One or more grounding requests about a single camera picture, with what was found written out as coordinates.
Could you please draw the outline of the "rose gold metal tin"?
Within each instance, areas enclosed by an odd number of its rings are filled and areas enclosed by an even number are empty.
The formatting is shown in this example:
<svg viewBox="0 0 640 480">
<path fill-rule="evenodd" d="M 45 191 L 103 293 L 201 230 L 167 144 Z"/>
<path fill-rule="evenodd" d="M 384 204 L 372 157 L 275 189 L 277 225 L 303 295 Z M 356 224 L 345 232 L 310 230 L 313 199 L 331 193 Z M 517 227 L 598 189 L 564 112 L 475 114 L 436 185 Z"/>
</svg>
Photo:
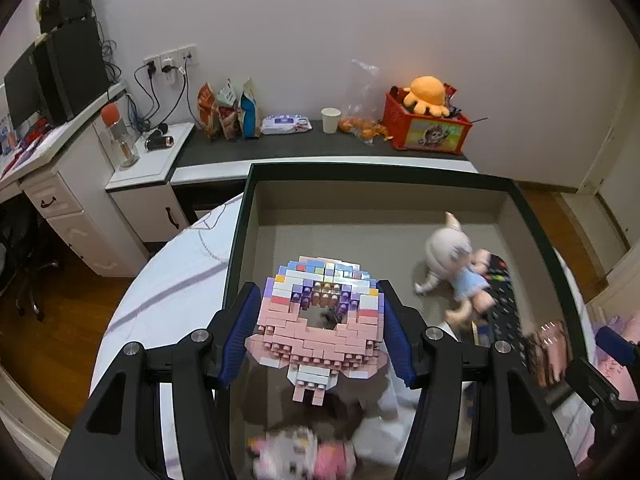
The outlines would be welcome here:
<svg viewBox="0 0 640 480">
<path fill-rule="evenodd" d="M 541 388 L 551 388 L 564 379 L 570 345 L 565 324 L 550 321 L 539 326 L 526 337 L 528 343 L 528 366 Z"/>
</svg>

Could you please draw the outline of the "black TV remote control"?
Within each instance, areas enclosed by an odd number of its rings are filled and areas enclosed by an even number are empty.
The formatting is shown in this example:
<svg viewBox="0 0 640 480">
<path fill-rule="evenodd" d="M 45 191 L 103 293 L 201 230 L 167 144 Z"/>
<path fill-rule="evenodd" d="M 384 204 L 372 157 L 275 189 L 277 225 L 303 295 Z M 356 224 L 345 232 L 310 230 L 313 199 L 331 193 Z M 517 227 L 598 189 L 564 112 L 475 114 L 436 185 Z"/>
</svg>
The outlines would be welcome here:
<svg viewBox="0 0 640 480">
<path fill-rule="evenodd" d="M 489 255 L 489 263 L 484 278 L 489 284 L 488 292 L 495 304 L 484 314 L 489 326 L 489 340 L 508 342 L 528 367 L 528 344 L 523 335 L 520 314 L 515 302 L 514 287 L 506 263 L 497 255 Z"/>
</svg>

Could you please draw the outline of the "small pink block figure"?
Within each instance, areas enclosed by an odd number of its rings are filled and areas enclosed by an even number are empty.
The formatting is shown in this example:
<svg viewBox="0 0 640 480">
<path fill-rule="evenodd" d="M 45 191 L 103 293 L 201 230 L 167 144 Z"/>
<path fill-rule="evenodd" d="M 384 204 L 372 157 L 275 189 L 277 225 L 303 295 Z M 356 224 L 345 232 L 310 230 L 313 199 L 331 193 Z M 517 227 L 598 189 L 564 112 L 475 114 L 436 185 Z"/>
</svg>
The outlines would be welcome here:
<svg viewBox="0 0 640 480">
<path fill-rule="evenodd" d="M 322 441 L 304 426 L 247 441 L 255 479 L 351 479 L 357 457 L 349 441 Z"/>
</svg>

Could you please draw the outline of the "pink-haired anime figurine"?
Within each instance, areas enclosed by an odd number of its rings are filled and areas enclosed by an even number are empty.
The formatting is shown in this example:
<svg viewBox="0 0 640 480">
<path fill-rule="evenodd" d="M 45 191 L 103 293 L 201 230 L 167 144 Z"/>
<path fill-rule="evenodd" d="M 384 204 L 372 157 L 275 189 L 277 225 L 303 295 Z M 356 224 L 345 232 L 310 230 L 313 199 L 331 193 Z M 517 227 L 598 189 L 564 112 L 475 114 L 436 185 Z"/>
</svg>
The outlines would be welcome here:
<svg viewBox="0 0 640 480">
<path fill-rule="evenodd" d="M 490 256 L 484 249 L 474 252 L 458 219 L 446 211 L 445 224 L 425 242 L 427 276 L 423 283 L 413 285 L 414 292 L 425 295 L 440 282 L 447 282 L 457 307 L 445 312 L 445 321 L 451 327 L 462 326 L 474 312 L 482 314 L 496 304 L 485 278 Z"/>
</svg>

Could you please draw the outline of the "pink brick block figure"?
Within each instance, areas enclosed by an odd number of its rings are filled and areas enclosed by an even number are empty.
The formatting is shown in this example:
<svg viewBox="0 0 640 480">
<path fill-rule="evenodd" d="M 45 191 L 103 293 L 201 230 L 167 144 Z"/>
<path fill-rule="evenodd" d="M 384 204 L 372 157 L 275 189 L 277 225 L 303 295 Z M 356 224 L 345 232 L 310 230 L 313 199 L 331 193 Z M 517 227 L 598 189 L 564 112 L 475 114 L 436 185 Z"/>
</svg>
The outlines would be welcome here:
<svg viewBox="0 0 640 480">
<path fill-rule="evenodd" d="M 342 378 L 367 380 L 387 364 L 384 294 L 358 263 L 301 256 L 266 278 L 245 348 L 261 366 L 285 370 L 293 400 L 323 403 Z"/>
</svg>

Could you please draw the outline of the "pink patterned pillow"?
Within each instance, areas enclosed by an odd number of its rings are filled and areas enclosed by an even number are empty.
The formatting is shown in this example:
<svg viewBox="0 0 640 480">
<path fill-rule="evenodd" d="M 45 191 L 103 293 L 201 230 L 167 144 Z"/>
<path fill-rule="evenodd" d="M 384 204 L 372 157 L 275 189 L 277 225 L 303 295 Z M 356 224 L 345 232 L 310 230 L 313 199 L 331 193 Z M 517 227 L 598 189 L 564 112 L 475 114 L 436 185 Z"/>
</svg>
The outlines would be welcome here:
<svg viewBox="0 0 640 480">
<path fill-rule="evenodd" d="M 597 370 L 622 401 L 639 400 L 639 312 L 616 318 L 596 333 Z"/>
</svg>

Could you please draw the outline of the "black and white low cabinet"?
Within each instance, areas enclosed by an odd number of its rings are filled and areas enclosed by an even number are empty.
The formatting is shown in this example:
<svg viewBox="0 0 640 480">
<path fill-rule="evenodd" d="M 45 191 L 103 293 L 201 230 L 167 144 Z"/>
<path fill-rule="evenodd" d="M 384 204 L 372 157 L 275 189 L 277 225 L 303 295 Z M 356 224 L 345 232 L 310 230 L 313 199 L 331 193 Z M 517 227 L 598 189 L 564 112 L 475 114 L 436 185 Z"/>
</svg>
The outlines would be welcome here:
<svg viewBox="0 0 640 480">
<path fill-rule="evenodd" d="M 324 134 L 318 122 L 307 133 L 265 136 L 249 141 L 207 141 L 194 125 L 174 125 L 169 133 L 175 146 L 144 152 L 130 170 L 119 170 L 106 185 L 115 195 L 169 184 L 213 185 L 251 178 L 276 180 L 341 180 L 381 182 L 394 168 L 453 171 L 475 174 L 477 168 L 463 155 L 403 152 L 382 141 L 367 146 L 344 133 Z"/>
</svg>

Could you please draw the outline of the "red cartoon storage box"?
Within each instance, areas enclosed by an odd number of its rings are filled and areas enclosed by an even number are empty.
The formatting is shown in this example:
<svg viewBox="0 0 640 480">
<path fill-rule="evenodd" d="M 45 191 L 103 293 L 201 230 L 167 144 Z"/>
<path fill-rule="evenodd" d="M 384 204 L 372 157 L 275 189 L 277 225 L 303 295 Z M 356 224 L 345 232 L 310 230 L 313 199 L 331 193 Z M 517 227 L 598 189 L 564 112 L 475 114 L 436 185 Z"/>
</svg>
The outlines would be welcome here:
<svg viewBox="0 0 640 480">
<path fill-rule="evenodd" d="M 399 151 L 439 152 L 459 155 L 472 128 L 463 114 L 437 118 L 409 112 L 402 104 L 406 92 L 397 87 L 385 93 L 382 125 Z"/>
</svg>

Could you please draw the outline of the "orange octopus plush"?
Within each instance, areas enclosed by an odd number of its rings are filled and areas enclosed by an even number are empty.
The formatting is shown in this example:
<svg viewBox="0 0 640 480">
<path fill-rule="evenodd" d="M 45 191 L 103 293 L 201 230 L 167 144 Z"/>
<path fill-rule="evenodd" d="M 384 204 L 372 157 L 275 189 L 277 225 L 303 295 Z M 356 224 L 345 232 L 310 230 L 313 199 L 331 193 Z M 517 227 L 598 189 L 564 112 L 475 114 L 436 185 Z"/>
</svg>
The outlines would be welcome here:
<svg viewBox="0 0 640 480">
<path fill-rule="evenodd" d="M 434 76 L 420 76 L 405 88 L 406 95 L 402 104 L 413 114 L 448 117 L 445 85 Z"/>
</svg>

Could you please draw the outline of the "wet wipes pack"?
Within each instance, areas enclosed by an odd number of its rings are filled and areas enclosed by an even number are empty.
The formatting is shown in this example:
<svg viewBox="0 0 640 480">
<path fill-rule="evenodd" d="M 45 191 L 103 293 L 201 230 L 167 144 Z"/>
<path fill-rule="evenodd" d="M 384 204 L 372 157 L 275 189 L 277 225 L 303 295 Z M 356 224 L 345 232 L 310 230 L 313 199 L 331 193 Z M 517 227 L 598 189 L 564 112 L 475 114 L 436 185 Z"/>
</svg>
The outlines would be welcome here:
<svg viewBox="0 0 640 480">
<path fill-rule="evenodd" d="M 265 136 L 270 134 L 293 134 L 307 132 L 312 129 L 310 120 L 303 115 L 269 115 L 262 120 L 260 131 Z"/>
</svg>

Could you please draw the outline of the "clear bag of oranges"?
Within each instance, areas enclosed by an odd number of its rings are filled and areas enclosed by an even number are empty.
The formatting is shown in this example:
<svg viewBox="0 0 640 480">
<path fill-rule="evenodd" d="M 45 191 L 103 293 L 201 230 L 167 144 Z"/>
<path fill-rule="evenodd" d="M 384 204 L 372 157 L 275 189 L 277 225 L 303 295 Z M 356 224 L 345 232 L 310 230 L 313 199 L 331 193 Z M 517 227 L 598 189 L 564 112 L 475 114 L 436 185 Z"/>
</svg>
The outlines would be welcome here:
<svg viewBox="0 0 640 480">
<path fill-rule="evenodd" d="M 338 130 L 356 136 L 367 145 L 372 145 L 376 138 L 392 140 L 390 132 L 382 124 L 384 104 L 381 69 L 353 58 L 349 65 Z"/>
</svg>

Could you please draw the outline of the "black computer monitor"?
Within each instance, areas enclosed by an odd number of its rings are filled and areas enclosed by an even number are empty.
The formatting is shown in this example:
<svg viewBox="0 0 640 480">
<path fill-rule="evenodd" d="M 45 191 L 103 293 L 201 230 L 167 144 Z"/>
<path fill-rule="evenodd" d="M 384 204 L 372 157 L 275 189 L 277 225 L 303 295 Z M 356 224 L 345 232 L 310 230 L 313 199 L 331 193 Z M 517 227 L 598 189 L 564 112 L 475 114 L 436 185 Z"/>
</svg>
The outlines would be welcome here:
<svg viewBox="0 0 640 480">
<path fill-rule="evenodd" d="M 3 79 L 9 115 L 14 129 L 20 128 L 32 116 L 40 118 L 44 115 L 38 76 L 32 64 L 34 49 L 35 45 L 30 44 Z"/>
</svg>

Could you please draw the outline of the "white paper cup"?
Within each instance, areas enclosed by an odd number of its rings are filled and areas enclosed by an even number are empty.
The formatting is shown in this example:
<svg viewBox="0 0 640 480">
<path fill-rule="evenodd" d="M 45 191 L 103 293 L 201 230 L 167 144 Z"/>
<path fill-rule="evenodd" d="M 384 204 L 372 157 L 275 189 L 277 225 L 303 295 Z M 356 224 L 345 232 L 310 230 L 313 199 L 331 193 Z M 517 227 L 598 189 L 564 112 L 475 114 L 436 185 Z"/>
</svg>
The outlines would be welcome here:
<svg viewBox="0 0 640 480">
<path fill-rule="evenodd" d="M 335 107 L 325 107 L 321 110 L 322 130 L 324 133 L 333 134 L 337 132 L 338 122 L 342 112 Z"/>
</svg>

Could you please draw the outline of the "black computer tower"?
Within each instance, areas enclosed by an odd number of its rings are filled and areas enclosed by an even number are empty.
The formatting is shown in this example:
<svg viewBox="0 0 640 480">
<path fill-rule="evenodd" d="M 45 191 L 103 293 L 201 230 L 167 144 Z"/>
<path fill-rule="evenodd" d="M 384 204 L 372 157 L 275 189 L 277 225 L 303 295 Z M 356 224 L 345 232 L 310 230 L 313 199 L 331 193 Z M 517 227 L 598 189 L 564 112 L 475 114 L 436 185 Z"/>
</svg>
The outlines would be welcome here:
<svg viewBox="0 0 640 480">
<path fill-rule="evenodd" d="M 47 34 L 32 51 L 40 99 L 52 125 L 79 115 L 110 88 L 94 18 Z"/>
</svg>

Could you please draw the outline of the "white wall power strip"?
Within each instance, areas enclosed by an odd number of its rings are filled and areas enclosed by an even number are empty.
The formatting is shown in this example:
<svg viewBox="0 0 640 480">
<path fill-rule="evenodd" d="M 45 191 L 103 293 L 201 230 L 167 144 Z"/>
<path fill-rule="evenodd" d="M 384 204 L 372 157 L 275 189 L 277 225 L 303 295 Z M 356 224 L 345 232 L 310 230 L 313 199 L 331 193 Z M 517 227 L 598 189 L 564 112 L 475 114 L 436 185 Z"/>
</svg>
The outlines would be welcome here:
<svg viewBox="0 0 640 480">
<path fill-rule="evenodd" d="M 196 44 L 186 44 L 161 54 L 151 54 L 143 59 L 144 65 L 150 63 L 156 68 L 153 76 L 160 77 L 164 84 L 173 86 L 179 79 L 179 74 L 198 65 L 198 48 Z"/>
</svg>

